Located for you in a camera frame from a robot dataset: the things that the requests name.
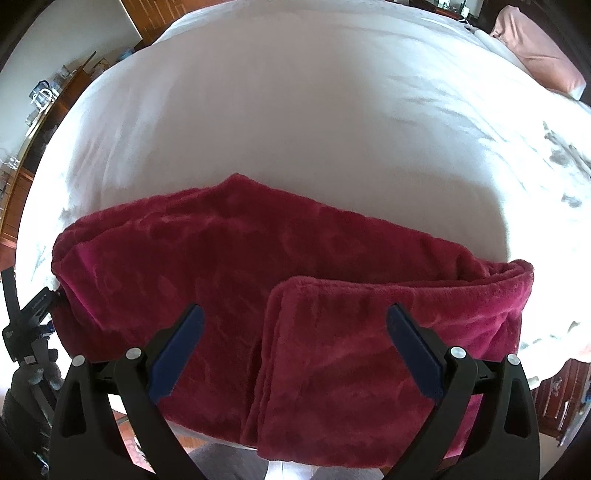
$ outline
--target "wall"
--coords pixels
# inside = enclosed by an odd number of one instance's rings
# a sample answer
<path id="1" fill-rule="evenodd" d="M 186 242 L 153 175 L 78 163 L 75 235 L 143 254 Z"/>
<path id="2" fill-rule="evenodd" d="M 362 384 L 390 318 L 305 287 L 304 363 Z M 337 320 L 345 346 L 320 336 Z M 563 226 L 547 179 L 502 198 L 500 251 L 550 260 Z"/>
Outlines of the wall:
<path id="1" fill-rule="evenodd" d="M 466 0 L 466 6 L 470 9 L 470 13 L 475 17 L 480 13 L 484 0 Z"/>
<path id="2" fill-rule="evenodd" d="M 0 71 L 0 147 L 13 155 L 20 149 L 33 111 L 28 95 L 37 82 L 62 65 L 79 66 L 95 50 L 95 62 L 113 61 L 140 39 L 120 0 L 55 0 Z"/>

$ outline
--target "metal screw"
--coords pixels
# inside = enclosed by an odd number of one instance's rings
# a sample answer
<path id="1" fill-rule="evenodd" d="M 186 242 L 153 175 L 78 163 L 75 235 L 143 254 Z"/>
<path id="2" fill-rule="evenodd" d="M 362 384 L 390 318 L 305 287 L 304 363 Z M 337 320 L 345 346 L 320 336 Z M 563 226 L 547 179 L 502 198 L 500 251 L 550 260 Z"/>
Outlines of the metal screw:
<path id="1" fill-rule="evenodd" d="M 465 358 L 466 357 L 466 351 L 461 347 L 461 346 L 455 346 L 450 350 L 450 353 L 452 354 L 452 357 L 454 358 Z"/>
<path id="2" fill-rule="evenodd" d="M 84 358 L 82 355 L 78 355 L 74 357 L 74 360 L 72 360 L 72 365 L 75 367 L 80 367 L 84 365 L 84 362 L 86 362 L 86 358 Z"/>
<path id="3" fill-rule="evenodd" d="M 509 355 L 507 355 L 507 361 L 511 364 L 511 365 L 519 365 L 521 363 L 521 360 L 519 360 L 519 357 L 517 355 L 514 355 L 513 353 L 510 353 Z"/>
<path id="4" fill-rule="evenodd" d="M 129 350 L 127 350 L 125 357 L 127 358 L 127 360 L 136 360 L 138 359 L 140 356 L 142 356 L 142 350 L 141 348 L 130 348 Z"/>

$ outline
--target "red blanket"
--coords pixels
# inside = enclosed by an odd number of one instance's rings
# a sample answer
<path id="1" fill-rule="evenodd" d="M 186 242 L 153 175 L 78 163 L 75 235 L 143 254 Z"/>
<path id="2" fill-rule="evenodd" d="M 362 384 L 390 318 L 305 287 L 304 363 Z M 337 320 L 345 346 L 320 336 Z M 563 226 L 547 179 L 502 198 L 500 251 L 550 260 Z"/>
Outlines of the red blanket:
<path id="1" fill-rule="evenodd" d="M 517 350 L 533 282 L 527 262 L 479 260 L 240 175 L 82 218 L 53 257 L 71 355 L 122 355 L 198 303 L 205 333 L 166 418 L 268 459 L 349 467 L 394 464 L 432 407 L 390 343 L 387 307 L 498 361 Z"/>

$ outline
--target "bed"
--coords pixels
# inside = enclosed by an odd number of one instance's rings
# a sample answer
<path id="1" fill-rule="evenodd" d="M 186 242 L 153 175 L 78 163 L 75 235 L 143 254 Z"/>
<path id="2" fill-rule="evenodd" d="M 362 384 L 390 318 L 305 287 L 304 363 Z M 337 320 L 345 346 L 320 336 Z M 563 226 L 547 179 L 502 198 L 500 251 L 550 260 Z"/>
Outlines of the bed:
<path id="1" fill-rule="evenodd" d="M 60 125 L 21 221 L 19 297 L 57 287 L 51 249 L 78 218 L 240 172 L 531 262 L 519 357 L 535 388 L 591 360 L 589 131 L 584 104 L 436 14 L 382 0 L 206 8 L 108 70 Z"/>

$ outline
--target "pink pillow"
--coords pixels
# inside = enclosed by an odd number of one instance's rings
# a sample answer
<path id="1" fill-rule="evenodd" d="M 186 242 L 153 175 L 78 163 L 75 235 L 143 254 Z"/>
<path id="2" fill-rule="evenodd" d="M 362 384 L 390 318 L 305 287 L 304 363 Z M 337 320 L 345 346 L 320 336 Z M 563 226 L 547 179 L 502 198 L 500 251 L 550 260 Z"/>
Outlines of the pink pillow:
<path id="1" fill-rule="evenodd" d="M 508 5 L 496 18 L 491 36 L 501 40 L 536 81 L 552 90 L 580 94 L 586 86 L 583 75 L 558 45 L 534 21 Z"/>

